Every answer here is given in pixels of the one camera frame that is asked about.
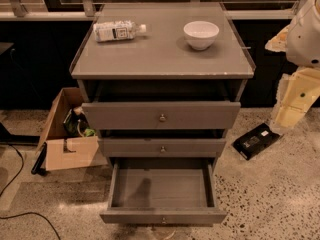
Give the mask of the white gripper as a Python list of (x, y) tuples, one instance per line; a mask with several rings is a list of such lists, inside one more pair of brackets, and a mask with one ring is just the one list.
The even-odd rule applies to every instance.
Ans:
[(271, 129), (292, 129), (320, 97), (320, 0), (307, 0), (265, 49), (286, 51), (288, 61), (304, 66), (282, 75), (271, 113)]

